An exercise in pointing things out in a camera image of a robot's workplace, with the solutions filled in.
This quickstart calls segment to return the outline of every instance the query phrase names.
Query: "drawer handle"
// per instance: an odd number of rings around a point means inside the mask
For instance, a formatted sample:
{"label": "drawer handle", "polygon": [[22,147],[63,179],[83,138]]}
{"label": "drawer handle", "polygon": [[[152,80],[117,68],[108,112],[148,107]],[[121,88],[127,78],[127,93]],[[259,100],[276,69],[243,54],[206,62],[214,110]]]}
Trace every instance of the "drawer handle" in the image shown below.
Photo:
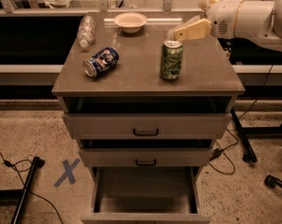
{"label": "drawer handle", "polygon": [[136,136],[157,136],[159,134],[159,129],[156,129],[155,132],[138,132],[136,129],[133,129],[133,133]]}
{"label": "drawer handle", "polygon": [[137,166],[143,166],[143,167],[149,167],[149,166],[155,166],[157,164],[157,160],[154,159],[152,163],[149,161],[139,161],[139,160],[134,160],[135,165]]}

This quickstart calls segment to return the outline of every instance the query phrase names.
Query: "water bottle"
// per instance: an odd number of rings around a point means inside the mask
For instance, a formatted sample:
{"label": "water bottle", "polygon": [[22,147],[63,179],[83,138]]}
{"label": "water bottle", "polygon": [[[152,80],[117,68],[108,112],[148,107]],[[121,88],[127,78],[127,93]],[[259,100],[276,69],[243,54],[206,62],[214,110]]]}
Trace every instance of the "water bottle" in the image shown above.
{"label": "water bottle", "polygon": [[77,39],[82,48],[87,48],[92,44],[95,34],[95,20],[90,15],[85,15],[78,27]]}

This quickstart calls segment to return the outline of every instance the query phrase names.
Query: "green can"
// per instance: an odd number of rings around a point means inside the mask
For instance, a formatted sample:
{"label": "green can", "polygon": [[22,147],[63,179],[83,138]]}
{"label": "green can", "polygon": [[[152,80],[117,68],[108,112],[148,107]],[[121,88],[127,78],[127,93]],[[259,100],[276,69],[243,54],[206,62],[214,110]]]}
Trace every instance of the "green can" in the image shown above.
{"label": "green can", "polygon": [[182,43],[166,39],[162,45],[160,77],[171,80],[179,76],[182,63]]}

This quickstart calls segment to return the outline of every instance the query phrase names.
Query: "open drawer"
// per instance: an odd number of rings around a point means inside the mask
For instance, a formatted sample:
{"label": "open drawer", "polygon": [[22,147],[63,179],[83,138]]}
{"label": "open drawer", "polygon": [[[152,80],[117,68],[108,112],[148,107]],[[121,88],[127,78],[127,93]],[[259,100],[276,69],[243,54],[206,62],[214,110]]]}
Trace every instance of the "open drawer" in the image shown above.
{"label": "open drawer", "polygon": [[211,140],[94,140],[79,155],[85,165],[201,166],[212,155]]}
{"label": "open drawer", "polygon": [[231,114],[66,114],[71,137],[81,139],[218,139]]}
{"label": "open drawer", "polygon": [[98,168],[83,223],[209,223],[189,167]]}

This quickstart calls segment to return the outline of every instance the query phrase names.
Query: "blue tape x mark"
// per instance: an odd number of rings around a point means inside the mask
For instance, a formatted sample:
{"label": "blue tape x mark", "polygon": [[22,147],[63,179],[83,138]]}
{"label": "blue tape x mark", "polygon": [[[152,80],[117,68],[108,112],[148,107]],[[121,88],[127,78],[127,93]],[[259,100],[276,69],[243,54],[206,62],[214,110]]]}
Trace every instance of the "blue tape x mark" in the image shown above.
{"label": "blue tape x mark", "polygon": [[71,185],[73,185],[74,183],[76,183],[76,179],[73,175],[73,169],[77,166],[77,164],[80,162],[80,159],[76,159],[71,165],[69,165],[68,160],[63,161],[63,166],[65,169],[64,174],[57,180],[57,182],[54,184],[54,186],[56,188],[58,188],[63,181],[65,181],[65,179],[68,177],[68,180],[70,182]]}

